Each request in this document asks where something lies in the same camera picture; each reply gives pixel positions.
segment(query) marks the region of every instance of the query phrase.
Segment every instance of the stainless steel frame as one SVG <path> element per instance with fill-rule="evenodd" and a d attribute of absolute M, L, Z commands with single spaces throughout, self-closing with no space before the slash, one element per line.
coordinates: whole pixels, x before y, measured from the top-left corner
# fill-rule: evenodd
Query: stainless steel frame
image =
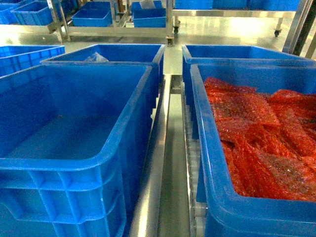
<path fill-rule="evenodd" d="M 283 52 L 294 53 L 295 46 L 298 43 L 300 34 L 302 32 L 304 23 L 307 19 L 307 16 L 310 12 L 314 0 L 301 0 L 299 7 L 295 13 L 291 28 L 287 35 Z"/>
<path fill-rule="evenodd" d="M 257 17 L 293 18 L 294 11 L 248 11 L 248 10 L 173 10 L 174 16 L 217 16 L 217 17 Z"/>
<path fill-rule="evenodd" d="M 126 11 L 119 22 L 116 22 L 116 16 L 114 14 L 114 4 L 111 2 L 111 14 L 113 19 L 112 27 L 75 27 L 71 25 L 69 19 L 63 17 L 62 21 L 59 21 L 57 17 L 56 7 L 63 9 L 61 4 L 55 6 L 52 0 L 47 0 L 48 6 L 51 10 L 53 23 L 48 26 L 21 26 L 21 25 L 0 25 L 0 32 L 9 33 L 23 33 L 23 34 L 38 34 L 48 35 L 52 32 L 56 32 L 60 42 L 64 39 L 70 40 L 72 36 L 109 36 L 109 37 L 158 37 L 167 38 L 168 46 L 173 45 L 173 17 L 176 33 L 179 28 L 180 22 L 179 16 L 215 16 L 215 17 L 269 17 L 269 18 L 293 18 L 295 12 L 284 11 L 250 11 L 250 10 L 175 10 L 173 9 L 174 0 L 167 0 L 166 6 L 166 27 L 165 28 L 127 28 L 126 22 L 130 19 L 130 1 L 126 2 Z M 309 2 L 312 0 L 302 0 L 302 2 Z M 82 0 L 78 0 L 79 5 L 82 5 Z M 280 22 L 276 28 L 280 31 Z"/>
<path fill-rule="evenodd" d="M 134 218 L 129 233 L 130 237 L 156 237 L 158 235 L 170 87 L 171 75 L 165 75 L 149 140 L 141 190 L 134 211 Z"/>
<path fill-rule="evenodd" d="M 113 3 L 111 12 L 113 27 L 75 27 L 71 22 L 65 26 L 69 37 L 72 36 L 108 36 L 108 37 L 156 37 L 167 38 L 168 45 L 173 45 L 173 21 L 172 21 L 173 0 L 167 0 L 166 27 L 165 28 L 127 28 L 126 22 L 130 18 L 130 1 L 127 0 L 127 9 L 120 22 L 116 23 Z"/>

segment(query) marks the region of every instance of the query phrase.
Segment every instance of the metal pole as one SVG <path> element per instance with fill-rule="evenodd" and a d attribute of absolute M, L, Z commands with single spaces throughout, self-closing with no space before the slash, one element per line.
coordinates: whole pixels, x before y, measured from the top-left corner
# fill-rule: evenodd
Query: metal pole
<path fill-rule="evenodd" d="M 308 48 L 307 50 L 307 53 L 306 53 L 306 58 L 312 58 L 314 52 L 315 52 L 315 49 L 316 49 L 316 32 L 314 34 L 314 37 L 313 37 L 313 40 L 311 42 L 311 45 L 310 47 Z"/>
<path fill-rule="evenodd" d="M 47 0 L 47 4 L 48 4 L 48 8 L 50 10 L 51 16 L 53 18 L 53 21 L 56 25 L 58 40 L 59 40 L 59 42 L 62 43 L 64 40 L 64 34 L 63 34 L 62 29 L 61 29 L 61 25 L 60 25 L 60 21 L 59 21 L 59 16 L 57 14 L 55 2 L 54 2 L 54 0 Z"/>
<path fill-rule="evenodd" d="M 141 191 L 135 207 L 130 237 L 158 235 L 159 207 L 165 142 L 167 135 L 171 75 L 164 76 L 155 122 L 141 181 Z"/>
<path fill-rule="evenodd" d="M 283 52 L 300 55 L 316 13 L 315 0 L 301 0 L 287 35 Z"/>
<path fill-rule="evenodd" d="M 110 1 L 110 8 L 111 8 L 111 15 L 112 15 L 112 24 L 113 27 L 117 26 L 117 16 L 115 14 L 115 6 L 114 3 L 116 2 L 116 0 L 111 0 Z"/>
<path fill-rule="evenodd" d="M 167 0 L 167 15 L 166 15 L 166 30 L 167 30 L 167 40 L 168 40 L 168 46 L 173 46 L 173 0 Z"/>
<path fill-rule="evenodd" d="M 62 20 L 63 20 L 63 22 L 64 22 L 66 38 L 67 38 L 67 40 L 70 42 L 70 36 L 69 36 L 69 34 L 68 34 L 67 19 L 66 19 L 65 13 L 64 13 L 63 6 L 61 5 L 61 2 L 59 2 L 59 9 L 60 9 L 60 13 L 61 13 Z"/>

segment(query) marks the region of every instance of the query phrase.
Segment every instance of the crate rim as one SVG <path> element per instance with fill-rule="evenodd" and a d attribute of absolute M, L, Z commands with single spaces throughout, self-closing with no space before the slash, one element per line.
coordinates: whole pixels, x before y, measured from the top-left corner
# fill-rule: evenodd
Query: crate rim
<path fill-rule="evenodd" d="M 152 60 L 152 62 L 135 62 L 135 61 L 110 61 L 110 62 L 84 62 L 84 61 L 54 61 L 55 58 L 58 58 L 58 57 L 61 57 L 61 56 L 65 56 L 65 55 L 71 55 L 71 54 L 74 54 L 80 50 L 84 50 L 84 49 L 89 49 L 89 48 L 93 48 L 93 47 L 96 47 L 96 46 L 99 46 L 99 45 L 131 45 L 131 46 L 149 46 L 149 45 L 160 45 L 160 48 L 157 52 L 157 54 L 155 55 L 154 59 Z M 48 58 L 48 59 L 45 59 L 45 60 L 42 60 L 40 63 L 42 64 L 50 64 L 50 63 L 60 63 L 60 64 L 70 64 L 70 63 L 74 63 L 74 64 L 85 64 L 85 65 L 96 65 L 96 64 L 102 64 L 102 65 L 106 65 L 106 64 L 109 64 L 109 63 L 129 63 L 129 64 L 137 64 L 137 65 L 148 65 L 149 63 L 159 63 L 162 59 L 162 55 L 164 54 L 164 51 L 165 51 L 165 46 L 164 44 L 149 44 L 149 43 L 98 43 L 98 44 L 94 44 L 94 45 L 91 45 L 91 46 L 88 46 L 86 48 L 82 48 L 82 49 L 79 49 L 77 51 L 74 51 L 74 52 L 70 52 L 70 53 L 64 53 L 64 54 L 61 54 L 61 55 L 57 55 L 57 56 L 54 56 L 54 57 L 51 57 L 51 58 Z"/>
<path fill-rule="evenodd" d="M 119 67 L 128 67 L 131 65 L 115 64 Z M 37 69 L 39 67 L 50 67 L 54 65 L 38 65 L 31 68 L 27 68 L 10 75 L 0 77 L 1 80 L 10 79 L 11 77 L 27 73 L 30 70 Z M 108 67 L 113 65 L 100 65 L 95 64 L 94 67 Z M 38 170 L 38 171 L 81 171 L 94 168 L 110 160 L 116 153 L 119 142 L 122 138 L 123 131 L 125 130 L 131 114 L 136 109 L 135 102 L 139 99 L 143 93 L 145 82 L 150 76 L 153 68 L 150 65 L 136 65 L 136 67 L 143 67 L 145 69 L 139 82 L 137 83 L 133 93 L 124 106 L 121 114 L 119 115 L 116 123 L 114 124 L 105 144 L 101 148 L 100 152 L 90 158 L 75 160 L 75 159 L 31 159 L 31 158 L 1 158 L 0 157 L 0 169 L 1 170 Z"/>
<path fill-rule="evenodd" d="M 2 48 L 2 47 L 11 47 L 11 46 L 13 46 L 13 47 L 21 47 L 21 48 L 23 48 L 23 47 L 49 47 L 49 48 L 36 50 L 36 51 L 31 51 L 31 52 L 27 52 L 27 53 L 15 54 L 15 55 L 6 56 L 6 57 L 0 57 L 0 60 L 1 59 L 5 59 L 5 58 L 17 57 L 17 56 L 24 55 L 24 54 L 37 53 L 37 52 L 41 52 L 43 50 L 51 50 L 51 49 L 56 49 L 56 48 L 65 48 L 64 45 L 59 45 L 59 46 L 58 45 L 3 45 L 3 46 L 0 46 L 0 48 Z"/>
<path fill-rule="evenodd" d="M 78 14 L 81 14 L 83 11 L 100 11 L 100 12 L 104 12 L 104 13 L 106 13 L 105 15 L 104 15 L 104 17 L 102 17 L 102 18 L 88 18 L 88 17 L 77 17 L 76 15 Z M 111 13 L 111 11 L 108 11 L 108 12 L 105 12 L 103 9 L 81 9 L 81 10 L 79 10 L 78 12 L 76 12 L 75 13 L 75 15 L 73 15 L 71 18 L 73 19 L 73 18 L 76 18 L 76 19 L 80 19 L 80 20 L 103 20 L 103 19 L 105 19 L 109 14 Z"/>
<path fill-rule="evenodd" d="M 235 67 L 234 65 L 218 65 L 218 64 L 193 64 L 191 65 L 191 78 L 192 78 L 192 87 L 195 101 L 195 109 L 197 115 L 197 125 L 198 125 L 198 135 L 200 141 L 201 148 L 201 162 L 204 172 L 204 184 L 207 198 L 207 205 L 209 207 L 209 212 L 212 217 L 222 225 L 225 225 L 228 228 L 234 229 L 236 231 L 240 231 L 242 233 L 258 233 L 256 227 L 253 227 L 253 224 L 262 221 L 269 222 L 268 226 L 265 227 L 264 233 L 261 234 L 274 234 L 274 235 L 289 235 L 296 236 L 293 233 L 271 233 L 270 229 L 279 230 L 280 222 L 282 224 L 289 225 L 304 225 L 302 228 L 306 228 L 310 230 L 311 228 L 315 229 L 316 226 L 316 218 L 313 222 L 304 221 L 302 218 L 291 219 L 295 214 L 293 211 L 298 211 L 299 207 L 302 206 L 307 210 L 315 210 L 316 211 L 316 202 L 310 201 L 296 201 L 296 200 L 283 200 L 283 199 L 271 199 L 271 198 L 261 198 L 261 197 L 244 197 L 237 194 L 233 188 L 233 184 L 231 181 L 231 176 L 228 171 L 225 155 L 223 148 L 221 146 L 220 137 L 217 131 L 217 127 L 215 124 L 215 119 L 213 116 L 212 108 L 208 100 L 198 99 L 199 97 L 207 98 L 207 94 L 205 91 L 204 83 L 199 72 L 198 66 L 227 66 L 227 67 Z M 247 65 L 238 65 L 241 68 L 249 68 Z M 300 70 L 312 70 L 316 73 L 316 68 L 302 68 L 302 67 L 280 67 L 280 66 L 254 66 L 252 68 L 260 68 L 260 69 L 300 69 Z M 212 133 L 212 127 L 215 126 L 216 135 Z M 207 141 L 207 137 L 211 137 L 212 140 L 216 141 L 217 145 L 219 144 L 220 149 L 217 150 L 220 153 L 220 157 L 216 158 L 216 162 L 210 161 L 210 157 L 212 157 L 212 153 L 214 151 L 214 145 L 211 145 L 210 142 Z M 220 177 L 216 177 L 213 175 L 215 166 L 223 167 L 221 168 L 222 174 Z M 217 189 L 225 189 L 224 192 L 219 192 Z M 212 204 L 212 201 L 209 199 L 212 198 L 216 205 Z M 275 217 L 274 219 L 271 217 L 265 216 L 265 207 L 269 207 L 271 204 L 274 207 L 281 207 L 283 212 L 292 212 L 291 215 L 283 215 L 283 219 L 280 217 Z M 246 205 L 247 208 L 250 208 L 251 217 L 245 215 L 245 213 L 239 209 L 236 210 L 233 206 L 241 206 Z M 247 230 L 243 229 L 241 226 L 247 223 Z"/>
<path fill-rule="evenodd" d="M 43 9 L 41 9 L 41 10 L 39 10 L 39 11 L 21 11 L 21 10 L 19 10 L 20 8 L 23 8 L 23 7 L 25 7 L 25 6 L 31 5 L 31 4 L 33 4 L 33 3 L 35 3 L 35 2 L 44 3 L 43 1 L 37 1 L 37 0 L 36 0 L 36 1 L 31 2 L 31 3 L 25 4 L 25 5 L 23 5 L 23 6 L 20 6 L 20 7 L 16 8 L 16 9 L 14 9 L 14 10 L 11 10 L 11 11 L 13 11 L 13 12 L 32 12 L 32 13 L 34 13 L 34 12 L 41 12 L 41 11 L 44 11 L 44 10 L 46 10 L 46 8 L 48 8 L 48 6 L 46 6 L 46 7 L 44 7 Z"/>
<path fill-rule="evenodd" d="M 215 44 L 183 44 L 182 45 L 182 52 L 183 52 L 183 56 L 185 58 L 185 61 L 190 63 L 192 60 L 195 60 L 195 59 L 232 59 L 234 61 L 243 61 L 243 60 L 247 60 L 247 61 L 251 61 L 251 60 L 260 60 L 260 58 L 210 58 L 210 57 L 192 57 L 189 49 L 187 48 L 187 46 L 212 46 L 212 47 L 222 47 L 222 46 L 230 46 L 230 47 L 248 47 L 248 48 L 259 48 L 259 49 L 265 49 L 265 50 L 270 50 L 270 51 L 273 51 L 273 52 L 276 52 L 276 53 L 280 53 L 280 54 L 283 54 L 283 55 L 287 55 L 287 53 L 284 53 L 284 52 L 280 52 L 280 51 L 277 51 L 275 49 L 270 49 L 270 48 L 264 48 L 264 47 L 259 47 L 259 46 L 251 46 L 251 45 L 215 45 Z M 293 60 L 303 60 L 303 61 L 310 61 L 310 62 L 314 62 L 315 63 L 315 60 L 313 59 L 308 59 L 308 58 L 303 58 L 303 57 L 300 57 L 300 56 L 297 56 L 297 55 L 293 55 L 293 54 L 290 54 L 290 56 L 293 56 L 295 57 L 295 59 L 262 59 L 264 61 L 275 61 L 275 60 L 282 60 L 282 61 L 293 61 Z"/>

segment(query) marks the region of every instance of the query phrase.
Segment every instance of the blue plastic crate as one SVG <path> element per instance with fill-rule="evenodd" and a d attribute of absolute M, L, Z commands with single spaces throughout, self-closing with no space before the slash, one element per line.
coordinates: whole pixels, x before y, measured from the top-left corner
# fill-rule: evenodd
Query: blue plastic crate
<path fill-rule="evenodd" d="M 16 23 L 15 16 L 11 13 L 11 10 L 18 8 L 19 4 L 14 3 L 0 3 L 0 24 L 9 25 Z"/>
<path fill-rule="evenodd" d="M 232 45 L 184 45 L 183 81 L 186 93 L 192 94 L 190 66 L 192 64 L 230 64 L 230 65 L 265 65 L 265 66 L 304 66 L 313 67 L 315 61 L 283 52 L 256 46 Z"/>
<path fill-rule="evenodd" d="M 74 26 L 108 27 L 112 24 L 111 11 L 80 9 L 73 17 Z"/>
<path fill-rule="evenodd" d="M 6 3 L 6 4 L 19 4 L 19 6 L 27 5 L 29 3 L 33 2 L 33 0 L 0 0 L 0 3 Z"/>
<path fill-rule="evenodd" d="M 192 65 L 191 77 L 196 115 L 191 119 L 199 134 L 208 206 L 205 236 L 316 236 L 315 202 L 243 197 L 234 191 L 203 84 L 207 77 L 214 77 L 264 93 L 279 89 L 316 93 L 316 68 Z"/>
<path fill-rule="evenodd" d="M 47 3 L 42 1 L 35 1 L 11 12 L 20 25 L 46 26 L 53 21 Z"/>
<path fill-rule="evenodd" d="M 87 2 L 84 6 L 82 6 L 81 9 L 85 9 L 85 10 L 108 10 L 111 11 L 111 4 L 110 2 L 106 2 L 106 1 L 89 1 Z M 115 14 L 117 15 L 118 13 L 118 4 L 115 2 L 114 3 L 114 10 L 115 10 Z"/>
<path fill-rule="evenodd" d="M 154 4 L 156 8 L 163 8 L 161 1 L 154 1 Z M 134 10 L 142 10 L 142 7 L 138 1 L 132 3 L 131 11 L 133 12 Z"/>
<path fill-rule="evenodd" d="M 36 66 L 41 60 L 63 53 L 65 53 L 64 46 L 2 46 L 0 47 L 0 76 Z"/>
<path fill-rule="evenodd" d="M 246 8 L 247 0 L 213 0 L 213 8 Z"/>
<path fill-rule="evenodd" d="M 163 77 L 163 53 L 165 45 L 162 44 L 96 44 L 78 51 L 53 57 L 42 61 L 43 64 L 122 64 L 122 65 L 150 65 L 159 81 Z M 88 57 L 94 53 L 109 60 L 109 62 L 87 62 Z"/>
<path fill-rule="evenodd" d="M 155 83 L 150 66 L 42 65 L 3 77 L 1 236 L 122 236 Z"/>
<path fill-rule="evenodd" d="M 135 27 L 165 28 L 166 9 L 134 10 L 133 21 Z"/>
<path fill-rule="evenodd" d="M 175 9 L 209 10 L 213 8 L 213 0 L 175 0 Z"/>
<path fill-rule="evenodd" d="M 250 10 L 296 11 L 300 0 L 249 0 Z"/>

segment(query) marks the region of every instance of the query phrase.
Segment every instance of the metal leg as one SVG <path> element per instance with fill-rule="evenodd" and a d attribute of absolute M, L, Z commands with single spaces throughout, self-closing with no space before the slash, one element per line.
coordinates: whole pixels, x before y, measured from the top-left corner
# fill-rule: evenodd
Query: metal leg
<path fill-rule="evenodd" d="M 301 0 L 283 52 L 300 55 L 316 15 L 316 0 Z"/>
<path fill-rule="evenodd" d="M 60 13 L 61 13 L 61 17 L 62 17 L 62 20 L 63 20 L 63 23 L 64 23 L 64 27 L 65 27 L 65 33 L 66 33 L 66 38 L 67 38 L 67 41 L 70 42 L 70 36 L 68 34 L 68 24 L 67 24 L 67 20 L 66 20 L 66 16 L 65 16 L 65 13 L 64 13 L 64 9 L 61 5 L 61 3 L 59 3 L 59 9 L 60 9 Z"/>
<path fill-rule="evenodd" d="M 114 6 L 115 2 L 116 2 L 115 0 L 111 0 L 110 1 L 113 27 L 117 26 L 117 17 L 116 17 L 116 14 L 115 14 L 115 6 Z"/>
<path fill-rule="evenodd" d="M 59 42 L 62 43 L 64 41 L 64 34 L 63 34 L 63 31 L 61 30 L 61 24 L 59 21 L 59 16 L 57 14 L 55 2 L 53 0 L 47 0 L 47 4 L 48 4 L 48 8 L 50 9 L 50 13 L 53 18 L 53 21 L 56 25 L 57 38 Z"/>
<path fill-rule="evenodd" d="M 314 34 L 314 37 L 313 37 L 313 40 L 311 42 L 311 45 L 310 47 L 308 48 L 307 50 L 307 53 L 306 53 L 306 58 L 312 58 L 314 52 L 315 52 L 315 49 L 316 49 L 316 32 Z"/>
<path fill-rule="evenodd" d="M 178 19 L 178 16 L 175 16 L 174 17 L 174 31 L 173 31 L 175 35 L 178 34 L 179 27 L 180 27 L 180 21 Z"/>
<path fill-rule="evenodd" d="M 167 40 L 168 40 L 168 47 L 173 46 L 173 16 L 172 16 L 172 9 L 173 9 L 173 0 L 167 0 L 167 16 L 166 16 L 166 30 L 167 30 Z"/>
<path fill-rule="evenodd" d="M 279 18 L 277 22 L 276 30 L 275 30 L 275 37 L 278 37 L 282 31 L 282 28 L 281 28 L 282 22 L 283 22 L 283 18 Z"/>

